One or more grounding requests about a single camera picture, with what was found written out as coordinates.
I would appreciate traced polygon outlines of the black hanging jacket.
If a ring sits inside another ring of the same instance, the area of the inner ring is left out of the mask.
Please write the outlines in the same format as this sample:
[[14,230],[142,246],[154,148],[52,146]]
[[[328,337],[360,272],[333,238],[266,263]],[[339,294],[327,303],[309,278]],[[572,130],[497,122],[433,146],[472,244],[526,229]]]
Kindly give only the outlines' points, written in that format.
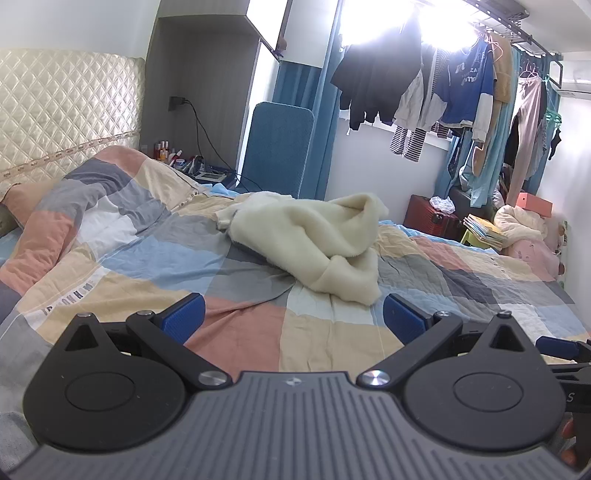
[[392,123],[421,67],[422,40],[415,21],[374,42],[349,46],[331,79],[341,92],[339,107],[349,111],[349,128],[356,131],[377,119]]

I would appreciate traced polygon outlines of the pink plush pile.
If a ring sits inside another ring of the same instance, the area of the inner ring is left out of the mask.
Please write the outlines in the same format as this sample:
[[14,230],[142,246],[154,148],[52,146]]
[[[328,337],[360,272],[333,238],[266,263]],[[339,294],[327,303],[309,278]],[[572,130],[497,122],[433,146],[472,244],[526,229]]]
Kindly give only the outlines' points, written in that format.
[[544,280],[552,278],[564,282],[568,247],[566,221],[505,205],[496,212],[494,225],[505,236],[503,251],[507,255],[526,262]]

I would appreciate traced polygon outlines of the cream quilted headboard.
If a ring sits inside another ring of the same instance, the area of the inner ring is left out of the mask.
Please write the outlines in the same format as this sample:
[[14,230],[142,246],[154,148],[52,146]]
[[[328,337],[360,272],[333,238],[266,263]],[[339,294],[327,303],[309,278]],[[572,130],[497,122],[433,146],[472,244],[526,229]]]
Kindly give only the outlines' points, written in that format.
[[4,49],[0,69],[3,191],[60,179],[108,146],[138,146],[143,59]]

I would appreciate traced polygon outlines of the stack of books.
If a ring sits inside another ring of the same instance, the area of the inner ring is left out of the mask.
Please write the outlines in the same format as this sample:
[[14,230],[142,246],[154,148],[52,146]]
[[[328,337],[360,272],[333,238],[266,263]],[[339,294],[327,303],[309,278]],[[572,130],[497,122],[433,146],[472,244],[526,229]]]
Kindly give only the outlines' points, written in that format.
[[463,239],[471,245],[483,244],[483,249],[493,248],[497,251],[501,251],[505,247],[507,237],[490,221],[469,214],[462,223],[466,228]]

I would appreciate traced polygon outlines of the striped hanging cloth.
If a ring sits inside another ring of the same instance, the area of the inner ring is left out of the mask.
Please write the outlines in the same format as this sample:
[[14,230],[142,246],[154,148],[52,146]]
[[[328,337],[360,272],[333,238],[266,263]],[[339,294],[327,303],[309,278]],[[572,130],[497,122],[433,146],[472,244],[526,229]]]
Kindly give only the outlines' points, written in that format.
[[416,129],[410,132],[408,129],[397,126],[390,144],[390,150],[394,155],[402,155],[407,160],[418,163],[423,151],[427,132]]

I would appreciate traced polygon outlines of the patchwork quilt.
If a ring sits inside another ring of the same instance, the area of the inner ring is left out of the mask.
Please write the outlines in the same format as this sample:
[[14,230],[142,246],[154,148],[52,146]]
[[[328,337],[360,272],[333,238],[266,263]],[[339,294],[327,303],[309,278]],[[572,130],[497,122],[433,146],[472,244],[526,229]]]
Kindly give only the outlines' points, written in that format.
[[[399,349],[381,302],[370,306],[301,285],[233,243],[212,196],[140,152],[106,148],[57,182],[16,185],[4,206],[26,209],[1,262],[1,415],[22,412],[24,390],[71,319],[117,322],[161,311],[187,294],[205,300],[188,348],[231,375],[245,370],[356,374]],[[532,339],[589,337],[573,300],[527,263],[451,241],[412,236],[383,215],[356,224],[373,241],[368,285],[426,312],[488,321],[511,311]]]

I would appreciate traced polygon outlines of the bedside clutter bottles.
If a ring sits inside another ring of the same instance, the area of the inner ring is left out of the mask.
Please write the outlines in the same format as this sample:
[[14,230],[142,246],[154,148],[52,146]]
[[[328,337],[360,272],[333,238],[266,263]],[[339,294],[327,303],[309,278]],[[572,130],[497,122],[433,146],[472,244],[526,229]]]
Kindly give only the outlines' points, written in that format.
[[154,143],[153,158],[199,183],[222,183],[228,178],[224,169],[208,164],[201,155],[184,157],[183,151],[171,147],[167,140]]

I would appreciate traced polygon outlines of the blue hanging jersey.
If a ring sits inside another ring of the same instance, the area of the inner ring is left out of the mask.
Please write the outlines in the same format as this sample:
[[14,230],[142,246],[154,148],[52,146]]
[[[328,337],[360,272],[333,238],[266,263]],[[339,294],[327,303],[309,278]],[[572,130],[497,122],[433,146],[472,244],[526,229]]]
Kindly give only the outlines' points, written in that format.
[[495,72],[492,47],[480,38],[469,51],[453,53],[434,87],[445,105],[440,121],[450,128],[471,128],[472,139],[484,144],[494,105]]

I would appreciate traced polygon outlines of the grey bedside shelf unit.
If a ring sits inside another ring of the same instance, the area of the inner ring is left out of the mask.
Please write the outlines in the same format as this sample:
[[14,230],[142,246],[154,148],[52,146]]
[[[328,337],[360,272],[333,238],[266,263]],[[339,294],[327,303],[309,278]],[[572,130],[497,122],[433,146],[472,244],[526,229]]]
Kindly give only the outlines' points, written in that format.
[[252,112],[270,100],[286,1],[160,3],[145,63],[140,148],[242,169]]

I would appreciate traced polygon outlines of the beige hanging trousers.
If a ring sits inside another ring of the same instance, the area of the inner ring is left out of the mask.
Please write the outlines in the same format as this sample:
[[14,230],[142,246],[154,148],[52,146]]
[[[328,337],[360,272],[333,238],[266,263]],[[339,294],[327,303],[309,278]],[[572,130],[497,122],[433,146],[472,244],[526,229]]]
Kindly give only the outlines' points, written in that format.
[[517,119],[519,140],[513,174],[506,203],[515,206],[531,162],[539,124],[539,109],[542,96],[542,79],[535,75],[518,80],[514,117]]

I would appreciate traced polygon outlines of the cream striped fleece sweater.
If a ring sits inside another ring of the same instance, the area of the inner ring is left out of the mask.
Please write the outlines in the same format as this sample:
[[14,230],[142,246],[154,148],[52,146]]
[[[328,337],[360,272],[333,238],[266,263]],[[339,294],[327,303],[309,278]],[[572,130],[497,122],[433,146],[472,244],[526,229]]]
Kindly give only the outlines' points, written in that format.
[[318,293],[373,305],[378,255],[373,249],[388,208],[372,193],[331,201],[273,192],[249,194],[215,213],[231,241],[266,258]]

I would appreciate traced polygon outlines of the blue upholstered chair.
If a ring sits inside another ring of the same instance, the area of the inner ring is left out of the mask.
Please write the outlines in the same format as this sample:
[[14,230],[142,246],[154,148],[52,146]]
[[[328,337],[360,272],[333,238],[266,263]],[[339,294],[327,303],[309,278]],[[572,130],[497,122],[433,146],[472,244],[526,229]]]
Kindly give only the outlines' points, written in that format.
[[253,110],[239,185],[297,198],[311,146],[311,110],[262,102]]

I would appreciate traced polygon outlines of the blue curtain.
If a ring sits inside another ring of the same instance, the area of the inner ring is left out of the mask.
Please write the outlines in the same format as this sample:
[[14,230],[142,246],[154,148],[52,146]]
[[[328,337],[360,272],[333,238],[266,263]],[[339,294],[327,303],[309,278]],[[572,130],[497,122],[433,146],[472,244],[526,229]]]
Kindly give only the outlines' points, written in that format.
[[311,146],[301,180],[302,198],[325,198],[339,118],[339,91],[331,78],[342,59],[338,0],[291,1],[283,41],[286,49],[273,101],[307,108],[314,115]]

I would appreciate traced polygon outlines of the orange box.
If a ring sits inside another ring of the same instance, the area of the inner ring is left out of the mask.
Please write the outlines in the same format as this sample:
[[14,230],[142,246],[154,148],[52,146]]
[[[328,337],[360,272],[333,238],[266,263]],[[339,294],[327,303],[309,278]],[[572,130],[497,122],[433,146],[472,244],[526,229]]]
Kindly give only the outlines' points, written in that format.
[[536,195],[521,192],[517,198],[516,205],[524,210],[535,212],[543,218],[552,217],[553,203]]

